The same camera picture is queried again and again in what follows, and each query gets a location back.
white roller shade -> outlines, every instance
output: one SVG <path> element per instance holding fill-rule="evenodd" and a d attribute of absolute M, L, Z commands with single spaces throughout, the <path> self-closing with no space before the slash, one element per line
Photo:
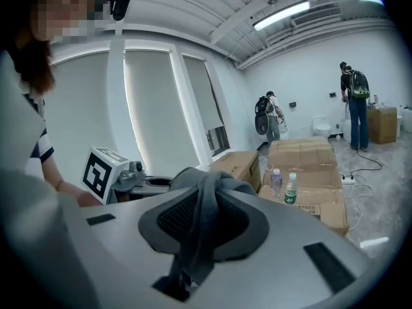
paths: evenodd
<path fill-rule="evenodd" d="M 147 170 L 173 177 L 198 166 L 169 53 L 135 50 L 125 56 L 127 101 Z"/>
<path fill-rule="evenodd" d="M 117 151 L 106 96 L 108 53 L 78 57 L 56 65 L 56 85 L 44 101 L 47 132 L 63 178 L 80 179 L 91 146 Z"/>
<path fill-rule="evenodd" d="M 184 60 L 205 131 L 223 126 L 214 101 L 205 63 L 190 57 L 184 57 Z"/>

cardboard box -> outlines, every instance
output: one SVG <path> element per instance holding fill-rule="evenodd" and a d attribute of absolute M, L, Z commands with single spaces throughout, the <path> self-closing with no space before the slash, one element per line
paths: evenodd
<path fill-rule="evenodd" d="M 248 182 L 256 192 L 261 187 L 258 152 L 231 152 L 210 166 L 211 172 L 226 172 L 235 180 Z"/>
<path fill-rule="evenodd" d="M 377 144 L 397 140 L 398 113 L 396 108 L 368 110 L 369 138 Z"/>
<path fill-rule="evenodd" d="M 342 189 L 335 153 L 323 137 L 273 142 L 263 184 L 270 185 L 270 171 L 274 168 L 280 169 L 285 185 L 289 174 L 296 173 L 299 187 Z"/>
<path fill-rule="evenodd" d="M 286 184 L 282 186 L 280 202 L 287 205 L 282 199 L 285 197 Z M 272 189 L 263 185 L 259 197 L 274 201 Z M 291 205 L 321 220 L 341 236 L 348 232 L 346 208 L 342 189 L 326 189 L 313 187 L 298 187 L 296 202 Z"/>

power strip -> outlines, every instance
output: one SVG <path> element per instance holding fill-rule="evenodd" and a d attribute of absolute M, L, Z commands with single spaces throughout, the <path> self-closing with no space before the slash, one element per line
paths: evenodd
<path fill-rule="evenodd" d="M 342 179 L 343 185 L 353 185 L 355 184 L 355 179 L 351 179 L 350 176 L 346 177 L 344 180 Z"/>

jeans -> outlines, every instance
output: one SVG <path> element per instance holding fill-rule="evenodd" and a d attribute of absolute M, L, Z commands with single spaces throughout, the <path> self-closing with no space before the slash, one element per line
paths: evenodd
<path fill-rule="evenodd" d="M 274 116 L 268 116 L 269 119 L 269 127 L 266 136 L 268 138 L 269 146 L 272 144 L 273 141 L 278 141 L 281 139 L 281 135 L 279 132 L 279 124 Z"/>
<path fill-rule="evenodd" d="M 358 148 L 368 147 L 368 121 L 366 118 L 366 99 L 351 98 L 349 100 L 349 111 L 351 120 L 351 140 L 350 145 Z"/>

ceiling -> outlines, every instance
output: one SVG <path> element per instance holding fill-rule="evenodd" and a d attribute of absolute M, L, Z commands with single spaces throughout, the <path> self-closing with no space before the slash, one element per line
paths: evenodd
<path fill-rule="evenodd" d="M 302 0 L 131 0 L 123 21 L 104 25 L 120 35 L 130 31 L 166 33 L 208 46 L 239 69 L 269 57 L 348 32 L 395 28 L 382 5 L 359 0 L 308 0 L 307 12 L 256 31 L 253 24 Z"/>

